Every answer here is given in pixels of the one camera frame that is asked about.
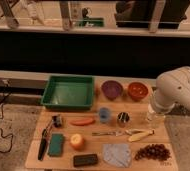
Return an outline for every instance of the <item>black cable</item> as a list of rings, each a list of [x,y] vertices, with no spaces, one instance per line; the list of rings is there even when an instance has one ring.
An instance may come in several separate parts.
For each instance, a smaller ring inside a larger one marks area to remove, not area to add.
[[[5,92],[3,91],[3,99],[0,101],[0,106],[1,106],[1,117],[0,117],[0,121],[4,119],[4,101],[9,97],[9,95],[11,93],[8,93],[7,95],[4,94]],[[12,150],[12,142],[13,142],[13,137],[14,135],[12,133],[10,134],[7,134],[4,136],[3,134],[3,129],[1,128],[1,124],[0,124],[0,131],[1,131],[1,138],[3,139],[7,139],[7,138],[11,138],[10,139],[10,146],[9,146],[9,149],[8,150],[5,150],[5,151],[2,151],[0,150],[0,153],[9,153],[11,150]]]
[[[3,99],[0,101],[0,105],[10,96],[11,93],[8,93],[6,96],[3,95]]]

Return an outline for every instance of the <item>wooden tabletop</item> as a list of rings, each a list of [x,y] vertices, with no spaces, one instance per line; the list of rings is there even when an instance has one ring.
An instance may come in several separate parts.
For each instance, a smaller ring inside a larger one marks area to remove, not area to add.
[[[71,112],[71,111],[51,111],[43,108],[39,120],[36,125],[33,140],[28,152],[25,166],[31,169],[59,169],[59,170],[128,170],[128,171],[177,171],[177,163],[173,153],[173,149],[170,143],[169,136],[167,134],[164,121],[162,120],[159,127],[155,129],[155,134],[144,138],[137,142],[128,142],[128,135],[122,136],[92,136],[92,132],[98,131],[111,131],[111,130],[126,130],[130,128],[150,128],[149,124],[145,120],[147,113],[147,106],[149,102],[149,96],[140,102],[134,102],[127,95],[128,84],[123,84],[124,93],[121,97],[114,101],[109,101],[105,98],[100,90],[101,82],[96,83],[95,87],[95,99],[92,108],[89,111]],[[112,111],[112,122],[108,124],[102,124],[97,116],[97,111],[100,107],[108,107]],[[117,115],[120,112],[129,113],[131,119],[125,128],[118,127],[116,123]],[[42,130],[47,126],[53,115],[60,113],[64,119],[64,125],[62,128],[53,128],[51,133],[62,133],[65,136],[65,143],[63,146],[63,154],[61,157],[49,157],[45,154],[43,161],[37,159],[38,149],[41,139]],[[88,126],[73,126],[69,122],[74,119],[80,119],[85,116],[94,116],[96,119],[95,124]],[[75,151],[69,144],[69,140],[72,134],[80,133],[86,140],[86,145],[83,151]],[[117,168],[109,165],[103,160],[102,147],[105,143],[127,143],[131,150],[131,164],[129,168]],[[142,159],[136,161],[134,156],[142,147],[148,144],[163,143],[166,148],[170,150],[171,157],[165,162],[159,162],[158,160]],[[94,166],[78,167],[73,166],[73,156],[79,154],[96,153],[98,155],[99,162]]]

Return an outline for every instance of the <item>green sponge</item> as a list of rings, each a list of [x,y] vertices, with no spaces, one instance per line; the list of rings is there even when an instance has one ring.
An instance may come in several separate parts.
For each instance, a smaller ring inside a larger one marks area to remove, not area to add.
[[[63,142],[63,134],[52,134],[48,155],[51,157],[60,156],[62,154]]]

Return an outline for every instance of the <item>grape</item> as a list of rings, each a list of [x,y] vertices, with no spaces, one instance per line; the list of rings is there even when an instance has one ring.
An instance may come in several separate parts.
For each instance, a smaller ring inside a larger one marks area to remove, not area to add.
[[[170,151],[164,146],[164,144],[151,144],[145,146],[144,148],[140,148],[135,155],[135,160],[148,158],[165,161],[169,157]]]

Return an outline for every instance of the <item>banana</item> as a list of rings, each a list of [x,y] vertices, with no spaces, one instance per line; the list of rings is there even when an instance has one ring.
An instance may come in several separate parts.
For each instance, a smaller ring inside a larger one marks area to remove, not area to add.
[[[129,142],[134,142],[134,141],[139,141],[149,135],[153,135],[154,134],[154,130],[148,130],[148,131],[144,131],[144,132],[140,132],[137,134],[133,134],[128,138]]]

